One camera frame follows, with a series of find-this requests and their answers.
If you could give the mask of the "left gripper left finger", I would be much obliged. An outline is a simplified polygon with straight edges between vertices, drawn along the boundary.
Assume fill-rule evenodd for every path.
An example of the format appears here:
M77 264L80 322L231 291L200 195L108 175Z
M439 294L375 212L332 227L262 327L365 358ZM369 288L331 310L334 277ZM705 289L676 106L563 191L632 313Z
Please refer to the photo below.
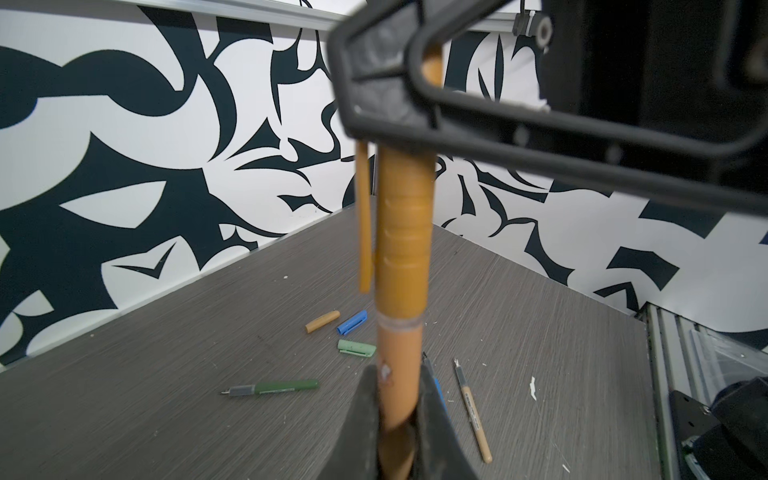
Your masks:
M318 479L378 479L379 423L377 368L368 366Z

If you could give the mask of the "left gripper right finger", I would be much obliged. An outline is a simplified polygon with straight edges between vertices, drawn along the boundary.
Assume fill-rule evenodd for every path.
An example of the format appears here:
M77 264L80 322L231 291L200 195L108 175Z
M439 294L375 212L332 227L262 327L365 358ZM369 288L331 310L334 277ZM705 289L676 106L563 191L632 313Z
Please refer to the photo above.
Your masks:
M413 478L420 480L478 477L464 455L435 385L422 364L415 410L416 457Z

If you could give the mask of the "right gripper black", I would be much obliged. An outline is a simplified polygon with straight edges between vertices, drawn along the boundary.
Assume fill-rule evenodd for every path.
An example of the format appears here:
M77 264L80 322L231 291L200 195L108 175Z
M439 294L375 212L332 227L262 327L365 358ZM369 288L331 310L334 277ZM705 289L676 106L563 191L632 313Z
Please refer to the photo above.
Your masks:
M446 152L637 195L767 191L767 5L763 1L524 1L521 33L548 113L427 82L426 50L497 8L458 2L421 27L407 54ZM520 146L513 131L523 127Z

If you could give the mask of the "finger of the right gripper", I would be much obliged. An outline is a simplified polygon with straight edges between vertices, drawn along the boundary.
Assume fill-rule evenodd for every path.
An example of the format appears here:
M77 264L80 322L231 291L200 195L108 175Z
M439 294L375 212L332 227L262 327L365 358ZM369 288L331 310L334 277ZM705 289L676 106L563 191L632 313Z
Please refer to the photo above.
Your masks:
M478 156L460 155L443 151L434 142L427 140L428 134L438 130L442 118L436 106L420 99L410 81L407 60L409 44L421 27L434 19L442 10L458 2L477 1L378 1L363 7L331 32L327 44L329 66L341 121L347 134L354 138L379 141L409 150L432 150L443 154L459 155L556 178L517 163L515 156L506 159L484 159ZM497 8L493 12L499 8L499 3L496 3ZM420 65L423 78L429 82L425 66L426 56L431 48L439 48L454 40L493 12L458 31L440 45L429 47ZM486 100L445 87L434 86ZM505 106L524 107L541 113L549 111L522 106L515 102L486 101ZM513 137L520 146L524 145L528 139L523 127L515 128ZM579 183L562 180L572 184ZM763 195L639 196L717 211L763 213L767 209L767 191Z

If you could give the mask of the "light green pen cap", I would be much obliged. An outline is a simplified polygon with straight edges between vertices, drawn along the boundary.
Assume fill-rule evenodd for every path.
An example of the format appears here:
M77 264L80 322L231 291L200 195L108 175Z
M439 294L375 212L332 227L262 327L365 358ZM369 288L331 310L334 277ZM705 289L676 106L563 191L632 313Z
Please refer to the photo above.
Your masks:
M352 355L363 358L371 358L376 353L376 346L367 343L354 342L339 339L337 349L341 354Z

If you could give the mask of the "brown pen cap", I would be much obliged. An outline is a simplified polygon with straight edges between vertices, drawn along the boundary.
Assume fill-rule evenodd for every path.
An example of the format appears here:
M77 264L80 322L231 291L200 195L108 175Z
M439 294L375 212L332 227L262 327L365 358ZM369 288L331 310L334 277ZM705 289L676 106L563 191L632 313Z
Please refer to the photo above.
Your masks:
M379 148L373 226L368 143L355 144L359 287L363 293L375 290L376 309L391 329L418 325L426 310L436 161L433 151Z

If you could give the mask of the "brown pen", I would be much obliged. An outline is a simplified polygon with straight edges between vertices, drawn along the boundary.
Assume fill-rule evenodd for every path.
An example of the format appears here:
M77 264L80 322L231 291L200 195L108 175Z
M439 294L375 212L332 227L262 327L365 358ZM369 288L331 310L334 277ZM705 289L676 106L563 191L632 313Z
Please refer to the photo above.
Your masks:
M379 441L385 479L409 477L416 453L412 416L419 398L423 323L383 317L377 322Z

